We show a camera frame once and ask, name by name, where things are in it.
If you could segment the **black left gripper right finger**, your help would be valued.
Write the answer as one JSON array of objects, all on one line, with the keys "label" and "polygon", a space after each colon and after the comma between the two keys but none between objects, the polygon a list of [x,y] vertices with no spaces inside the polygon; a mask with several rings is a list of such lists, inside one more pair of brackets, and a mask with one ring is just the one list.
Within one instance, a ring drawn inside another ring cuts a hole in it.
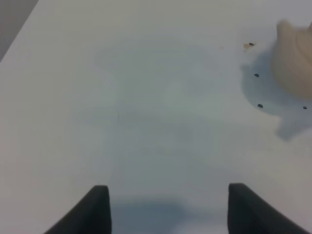
[{"label": "black left gripper right finger", "polygon": [[308,234],[243,183],[228,187],[227,227],[230,234]]}]

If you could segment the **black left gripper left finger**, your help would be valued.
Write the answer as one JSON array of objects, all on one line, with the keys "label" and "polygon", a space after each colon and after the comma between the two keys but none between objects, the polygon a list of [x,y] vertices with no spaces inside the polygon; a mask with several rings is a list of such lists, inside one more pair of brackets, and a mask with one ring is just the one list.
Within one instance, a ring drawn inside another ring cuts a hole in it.
[{"label": "black left gripper left finger", "polygon": [[47,234],[110,234],[112,218],[109,189],[94,186]]}]

